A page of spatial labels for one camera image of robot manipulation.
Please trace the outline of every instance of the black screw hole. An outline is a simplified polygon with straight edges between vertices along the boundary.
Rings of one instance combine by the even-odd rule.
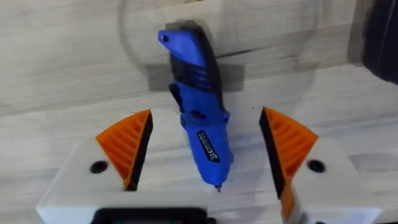
[[[307,162],[307,166],[310,170],[317,172],[317,173],[323,173],[326,171],[326,166],[322,161],[319,161],[317,159],[312,159]]]
[[[108,162],[106,161],[96,161],[91,165],[90,172],[92,174],[100,174],[108,168]]]
[[[162,40],[163,40],[164,42],[168,42],[168,41],[169,41],[169,37],[167,37],[166,35],[163,35],[163,36],[162,36]]]

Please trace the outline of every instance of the wooden surface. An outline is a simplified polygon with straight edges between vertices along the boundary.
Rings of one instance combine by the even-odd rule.
[[[146,108],[155,124],[146,163],[153,179],[143,184],[195,185],[157,43],[157,31],[176,19],[212,33],[232,115],[235,163],[210,201],[212,215],[280,223],[257,124],[267,105],[336,139],[385,209],[380,221],[398,220],[398,86],[350,65],[361,51],[364,2],[3,0],[0,223],[42,223],[34,208],[72,146]]]

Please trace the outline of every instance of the blue rotary tool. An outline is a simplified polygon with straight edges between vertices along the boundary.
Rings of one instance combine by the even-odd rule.
[[[174,81],[169,90],[179,105],[200,175],[220,192],[233,162],[220,70],[201,26],[192,21],[175,26],[158,36],[170,51]]]

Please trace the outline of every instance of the black base edge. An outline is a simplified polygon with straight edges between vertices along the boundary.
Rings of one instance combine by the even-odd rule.
[[[262,136],[264,137],[264,140],[266,142],[266,148],[268,152],[269,163],[271,165],[272,177],[274,179],[276,194],[280,199],[280,196],[282,195],[282,191],[285,186],[285,179],[282,173],[282,168],[280,166],[277,149],[275,147],[274,137],[272,135],[267,115],[264,110],[261,111],[259,124],[261,127]]]
[[[206,224],[207,213],[200,208],[101,208],[95,212],[91,224],[151,220],[178,220],[182,224]]]
[[[134,167],[132,168],[132,173],[130,176],[130,183],[126,187],[127,191],[136,191],[138,188],[138,182],[141,176],[142,166],[144,165],[145,156],[147,154],[149,138],[150,134],[152,134],[153,128],[154,124],[152,120],[152,114],[150,113],[145,122],[144,131],[142,133],[140,145],[138,147],[136,161],[134,163]]]

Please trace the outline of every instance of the black object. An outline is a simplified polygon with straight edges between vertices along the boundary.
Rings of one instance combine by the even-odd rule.
[[[199,208],[102,208],[95,212],[91,224],[112,224],[117,221],[172,221],[182,224],[216,224],[214,218]]]
[[[108,168],[108,162],[106,161],[96,161],[91,165],[90,172],[92,174],[100,174]]]
[[[267,146],[266,148],[268,152],[269,164],[271,165],[272,178],[274,179],[276,195],[278,196],[278,199],[280,199],[285,187],[285,179],[282,173],[282,167],[280,166],[277,149],[275,147],[274,136],[272,135],[267,115],[265,112],[263,112],[263,110],[261,111],[259,124],[261,127],[262,136],[264,137]]]
[[[398,2],[376,0],[364,33],[363,63],[373,74],[398,84]]]
[[[142,166],[145,162],[145,156],[147,154],[147,148],[149,143],[150,134],[152,134],[152,130],[154,128],[154,122],[152,119],[152,113],[149,114],[147,121],[144,126],[144,130],[142,132],[142,137],[140,141],[140,145],[138,147],[138,153],[136,156],[136,163],[132,168],[130,183],[126,187],[126,191],[136,191],[138,188],[139,178],[141,176]]]
[[[317,159],[312,159],[307,162],[307,166],[310,170],[317,172],[317,173],[323,173],[326,171],[326,166],[322,161],[319,161]]]

